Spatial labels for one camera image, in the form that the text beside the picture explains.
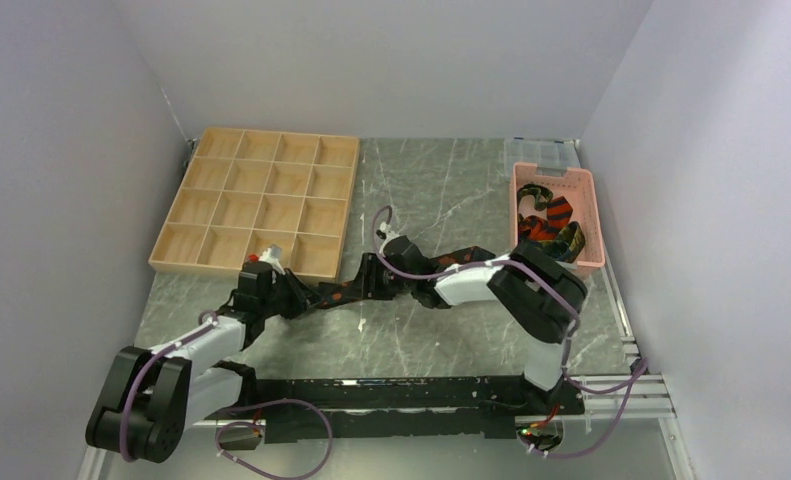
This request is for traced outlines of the black tie orange flowers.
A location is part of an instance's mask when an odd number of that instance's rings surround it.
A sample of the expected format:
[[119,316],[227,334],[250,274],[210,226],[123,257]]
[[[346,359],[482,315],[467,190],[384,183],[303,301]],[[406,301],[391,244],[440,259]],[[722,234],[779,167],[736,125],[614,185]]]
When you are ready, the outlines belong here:
[[[408,252],[384,255],[393,266],[416,275],[440,273],[455,263],[487,261],[496,257],[493,252],[479,246],[462,248],[436,257],[426,257],[417,247],[409,247]],[[430,280],[411,280],[395,275],[373,253],[364,254],[353,280],[341,284],[320,282],[316,290],[321,297],[316,304],[318,309],[335,308],[362,300],[389,301],[406,293],[425,308],[450,308],[441,295],[434,291]]]

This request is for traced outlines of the wooden compartment tray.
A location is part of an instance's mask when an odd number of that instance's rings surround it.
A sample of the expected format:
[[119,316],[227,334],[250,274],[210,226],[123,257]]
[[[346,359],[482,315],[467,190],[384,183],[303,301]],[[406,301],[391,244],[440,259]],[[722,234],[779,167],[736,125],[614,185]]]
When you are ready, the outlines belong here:
[[209,127],[149,257],[157,272],[232,277],[280,248],[301,280],[339,275],[360,140]]

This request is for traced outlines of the pink perforated plastic basket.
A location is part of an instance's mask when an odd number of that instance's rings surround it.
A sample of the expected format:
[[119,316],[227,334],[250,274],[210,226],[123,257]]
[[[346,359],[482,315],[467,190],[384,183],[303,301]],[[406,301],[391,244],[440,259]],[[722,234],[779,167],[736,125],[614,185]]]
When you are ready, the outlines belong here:
[[581,279],[605,265],[593,175],[518,162],[510,186],[510,242],[529,243]]

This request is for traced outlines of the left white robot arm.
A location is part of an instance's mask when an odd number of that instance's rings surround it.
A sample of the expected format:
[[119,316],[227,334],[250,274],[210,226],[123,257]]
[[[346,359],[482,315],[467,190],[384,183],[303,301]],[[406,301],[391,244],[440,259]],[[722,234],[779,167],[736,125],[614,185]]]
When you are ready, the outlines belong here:
[[300,317],[321,298],[288,268],[245,263],[228,299],[203,311],[194,329],[116,354],[87,422],[87,445],[129,462],[162,463],[184,431],[208,416],[250,417],[259,402],[256,371],[230,356],[252,346],[268,319]]

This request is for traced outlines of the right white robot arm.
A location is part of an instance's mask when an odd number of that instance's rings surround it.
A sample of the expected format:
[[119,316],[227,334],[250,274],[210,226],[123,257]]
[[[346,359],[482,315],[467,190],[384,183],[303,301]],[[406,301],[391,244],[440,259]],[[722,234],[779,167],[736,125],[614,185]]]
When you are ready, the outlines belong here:
[[427,257],[399,236],[365,253],[353,283],[361,300],[410,294],[429,309],[499,303],[534,341],[523,369],[524,406],[545,415],[559,404],[570,338],[588,289],[535,245],[521,243],[503,255],[472,246]]

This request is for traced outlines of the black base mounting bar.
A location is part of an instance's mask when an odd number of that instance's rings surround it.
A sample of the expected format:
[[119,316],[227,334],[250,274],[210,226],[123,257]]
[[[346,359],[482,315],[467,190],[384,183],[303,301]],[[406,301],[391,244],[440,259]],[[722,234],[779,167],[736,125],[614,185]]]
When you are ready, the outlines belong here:
[[521,375],[465,377],[261,379],[253,393],[211,414],[250,420],[260,410],[268,444],[324,439],[321,409],[337,438],[480,435],[512,439],[518,426],[548,416],[580,416],[584,402],[566,382],[549,393]]

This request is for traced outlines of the red striped tie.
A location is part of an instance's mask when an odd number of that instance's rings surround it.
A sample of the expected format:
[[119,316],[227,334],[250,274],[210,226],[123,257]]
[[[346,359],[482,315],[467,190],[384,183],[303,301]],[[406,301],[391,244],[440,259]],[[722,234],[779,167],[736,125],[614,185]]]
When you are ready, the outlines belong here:
[[551,200],[546,207],[546,216],[519,216],[518,240],[534,244],[549,257],[561,259],[570,253],[574,234],[568,228],[573,208],[564,196]]

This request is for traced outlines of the clear plastic organizer box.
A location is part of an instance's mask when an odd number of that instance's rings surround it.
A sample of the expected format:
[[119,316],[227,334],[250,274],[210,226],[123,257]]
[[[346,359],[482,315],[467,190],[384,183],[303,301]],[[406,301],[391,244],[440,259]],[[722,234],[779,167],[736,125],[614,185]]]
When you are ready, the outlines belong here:
[[511,177],[516,163],[537,164],[552,169],[581,167],[575,143],[571,140],[506,138],[504,172],[507,178]]

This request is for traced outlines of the aluminium frame rail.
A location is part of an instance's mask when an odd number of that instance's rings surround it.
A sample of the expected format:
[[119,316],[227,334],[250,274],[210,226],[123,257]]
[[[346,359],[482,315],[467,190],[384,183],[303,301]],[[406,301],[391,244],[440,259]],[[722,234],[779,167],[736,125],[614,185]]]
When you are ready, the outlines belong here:
[[[220,393],[217,385],[209,386],[204,381],[181,388],[141,388],[136,393],[130,418],[144,424],[160,422],[183,429],[201,421],[213,420],[211,414],[236,404],[245,394],[253,393],[259,381],[233,372],[227,376],[230,382],[226,393]],[[549,423],[556,418],[605,418],[611,413],[621,415],[624,412],[637,417],[649,417],[672,410],[665,384],[658,377],[644,375],[637,380],[626,379],[623,384],[610,388],[603,386],[603,380],[603,377],[596,376],[588,384],[579,386],[564,381],[578,389],[585,406],[584,414],[548,416],[537,423]]]

